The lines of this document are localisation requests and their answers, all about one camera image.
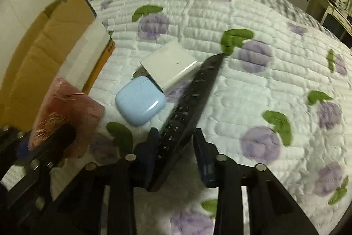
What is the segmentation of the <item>black TV remote control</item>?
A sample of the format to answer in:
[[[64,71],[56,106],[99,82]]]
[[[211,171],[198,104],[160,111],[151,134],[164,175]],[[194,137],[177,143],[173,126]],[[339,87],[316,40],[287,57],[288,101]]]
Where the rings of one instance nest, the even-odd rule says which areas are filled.
[[[192,82],[185,88],[161,131],[148,135],[146,190],[158,191],[183,154],[204,111],[225,54],[216,54],[203,62]]]

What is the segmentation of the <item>white dressing table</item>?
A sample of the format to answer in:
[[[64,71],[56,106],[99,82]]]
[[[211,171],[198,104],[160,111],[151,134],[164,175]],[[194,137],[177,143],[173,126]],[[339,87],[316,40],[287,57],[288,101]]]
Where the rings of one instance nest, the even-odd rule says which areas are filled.
[[[306,13],[351,48],[351,22],[328,0],[310,0]]]

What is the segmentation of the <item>red patterned card pack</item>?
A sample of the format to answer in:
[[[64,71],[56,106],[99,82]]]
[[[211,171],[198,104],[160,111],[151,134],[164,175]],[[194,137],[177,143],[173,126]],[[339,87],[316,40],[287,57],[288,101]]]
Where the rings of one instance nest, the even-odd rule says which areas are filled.
[[[64,124],[70,124],[76,129],[76,138],[64,157],[82,157],[104,113],[103,105],[65,79],[55,78],[39,108],[28,148],[35,150]]]

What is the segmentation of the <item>white floral quilted blanket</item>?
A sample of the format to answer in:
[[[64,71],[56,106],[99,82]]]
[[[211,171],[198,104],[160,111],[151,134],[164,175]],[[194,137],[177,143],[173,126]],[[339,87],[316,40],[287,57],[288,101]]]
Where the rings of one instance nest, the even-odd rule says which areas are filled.
[[[90,96],[99,131],[124,123],[114,97],[171,41],[198,61],[227,51],[198,126],[239,164],[265,163],[331,234],[351,203],[351,51],[283,0],[89,0],[116,48]]]

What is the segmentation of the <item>brown cardboard box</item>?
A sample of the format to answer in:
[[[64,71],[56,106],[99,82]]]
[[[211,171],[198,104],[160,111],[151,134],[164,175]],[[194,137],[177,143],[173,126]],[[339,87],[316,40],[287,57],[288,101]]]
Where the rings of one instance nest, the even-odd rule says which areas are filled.
[[[63,78],[88,94],[115,43],[88,0],[55,0],[33,21],[11,56],[1,49],[1,126],[30,131],[45,94]]]

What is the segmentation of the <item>light blue earbuds case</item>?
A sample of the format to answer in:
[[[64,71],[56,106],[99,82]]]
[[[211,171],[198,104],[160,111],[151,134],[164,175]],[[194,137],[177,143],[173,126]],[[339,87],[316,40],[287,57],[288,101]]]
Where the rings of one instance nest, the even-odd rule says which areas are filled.
[[[132,126],[142,126],[150,121],[166,102],[164,93],[146,76],[133,79],[115,97],[119,113]]]

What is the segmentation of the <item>white square charger box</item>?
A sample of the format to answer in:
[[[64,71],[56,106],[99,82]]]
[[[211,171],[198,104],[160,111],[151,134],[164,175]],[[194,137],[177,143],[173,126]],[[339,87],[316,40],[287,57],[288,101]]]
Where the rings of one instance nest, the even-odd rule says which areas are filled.
[[[190,79],[199,66],[198,60],[178,41],[171,41],[142,59],[133,77],[149,77],[168,95]]]

